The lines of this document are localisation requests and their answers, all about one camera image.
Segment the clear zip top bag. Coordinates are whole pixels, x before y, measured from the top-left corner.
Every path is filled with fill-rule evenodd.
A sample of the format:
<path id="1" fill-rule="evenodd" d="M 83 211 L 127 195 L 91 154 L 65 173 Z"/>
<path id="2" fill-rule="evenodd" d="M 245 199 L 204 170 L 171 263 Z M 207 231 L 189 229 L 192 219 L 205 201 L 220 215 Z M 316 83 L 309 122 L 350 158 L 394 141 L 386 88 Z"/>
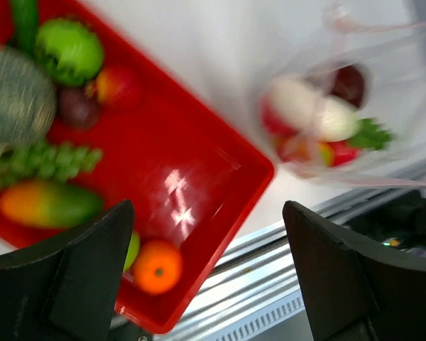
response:
<path id="1" fill-rule="evenodd" d="M 386 166 L 426 152 L 426 20 L 358 21 L 342 1 L 260 92 L 259 119 L 292 174 L 347 187 L 426 187 Z"/>

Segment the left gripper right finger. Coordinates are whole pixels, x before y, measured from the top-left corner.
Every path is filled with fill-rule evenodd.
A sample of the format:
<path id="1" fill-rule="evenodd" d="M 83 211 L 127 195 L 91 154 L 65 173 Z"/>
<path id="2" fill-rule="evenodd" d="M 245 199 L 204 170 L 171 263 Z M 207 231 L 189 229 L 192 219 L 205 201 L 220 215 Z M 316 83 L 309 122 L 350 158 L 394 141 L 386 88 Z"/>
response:
<path id="1" fill-rule="evenodd" d="M 283 219 L 315 340 L 426 340 L 426 258 L 298 202 L 284 204 Z"/>

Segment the dark red plum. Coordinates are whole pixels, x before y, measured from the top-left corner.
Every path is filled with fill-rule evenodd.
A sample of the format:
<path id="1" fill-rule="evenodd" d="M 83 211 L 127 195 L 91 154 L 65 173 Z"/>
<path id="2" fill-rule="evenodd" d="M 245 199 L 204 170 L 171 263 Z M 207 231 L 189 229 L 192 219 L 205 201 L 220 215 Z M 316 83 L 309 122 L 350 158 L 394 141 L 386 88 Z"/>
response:
<path id="1" fill-rule="evenodd" d="M 362 108 L 366 94 L 366 83 L 362 72 L 354 65 L 338 69 L 330 94 Z"/>

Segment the green apple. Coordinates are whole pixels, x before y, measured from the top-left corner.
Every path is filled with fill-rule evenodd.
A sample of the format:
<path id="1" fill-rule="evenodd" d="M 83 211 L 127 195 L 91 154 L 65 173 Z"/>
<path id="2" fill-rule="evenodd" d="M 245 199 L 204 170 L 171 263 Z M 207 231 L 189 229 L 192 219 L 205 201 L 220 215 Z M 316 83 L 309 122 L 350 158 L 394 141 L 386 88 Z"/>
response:
<path id="1" fill-rule="evenodd" d="M 139 234 L 137 232 L 132 232 L 123 272 L 128 271 L 136 260 L 140 248 L 140 241 Z"/>

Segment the red orange mango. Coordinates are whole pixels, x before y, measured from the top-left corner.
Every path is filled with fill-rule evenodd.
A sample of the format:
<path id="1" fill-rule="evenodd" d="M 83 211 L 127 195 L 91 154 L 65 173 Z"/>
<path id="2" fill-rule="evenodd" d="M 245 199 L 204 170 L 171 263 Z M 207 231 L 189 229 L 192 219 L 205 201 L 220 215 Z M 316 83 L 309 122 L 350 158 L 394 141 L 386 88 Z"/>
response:
<path id="1" fill-rule="evenodd" d="M 315 146 L 315 155 L 320 156 L 323 164 L 328 168 L 350 163 L 357 159 L 362 152 L 360 148 L 350 146 L 347 140 L 338 142 L 317 141 Z M 291 136 L 276 139 L 275 149 L 278 157 L 283 162 L 309 163 L 314 160 L 305 137 L 297 138 L 296 136 Z"/>

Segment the red tomato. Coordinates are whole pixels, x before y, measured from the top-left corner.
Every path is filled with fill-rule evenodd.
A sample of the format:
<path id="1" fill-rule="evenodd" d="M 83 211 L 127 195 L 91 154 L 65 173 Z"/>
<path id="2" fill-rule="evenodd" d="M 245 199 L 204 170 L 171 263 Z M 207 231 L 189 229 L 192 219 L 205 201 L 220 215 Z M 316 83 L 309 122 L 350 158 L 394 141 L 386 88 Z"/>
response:
<path id="1" fill-rule="evenodd" d="M 295 136 L 298 133 L 298 130 L 286 124 L 276 115 L 276 112 L 266 98 L 263 98 L 261 101 L 261 121 L 263 128 L 269 134 Z"/>

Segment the white radish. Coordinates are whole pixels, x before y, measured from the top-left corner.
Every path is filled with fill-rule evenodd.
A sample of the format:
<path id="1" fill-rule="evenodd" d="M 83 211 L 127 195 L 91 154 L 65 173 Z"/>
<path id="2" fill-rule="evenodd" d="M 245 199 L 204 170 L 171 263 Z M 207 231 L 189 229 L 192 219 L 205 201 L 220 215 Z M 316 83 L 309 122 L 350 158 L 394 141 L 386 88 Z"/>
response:
<path id="1" fill-rule="evenodd" d="M 372 118 L 360 118 L 358 109 L 333 95 L 324 95 L 304 80 L 285 76 L 270 83 L 266 99 L 276 115 L 300 132 L 312 132 L 325 142 L 347 140 L 357 148 L 387 148 L 395 135 Z"/>

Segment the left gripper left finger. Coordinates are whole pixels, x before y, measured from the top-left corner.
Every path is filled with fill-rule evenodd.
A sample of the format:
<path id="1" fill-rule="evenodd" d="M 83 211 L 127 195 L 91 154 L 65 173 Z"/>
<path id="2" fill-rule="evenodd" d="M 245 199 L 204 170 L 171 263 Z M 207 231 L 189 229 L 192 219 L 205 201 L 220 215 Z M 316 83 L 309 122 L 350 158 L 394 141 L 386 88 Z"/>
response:
<path id="1" fill-rule="evenodd" d="M 0 340 L 106 340 L 133 230 L 124 200 L 0 255 Z"/>

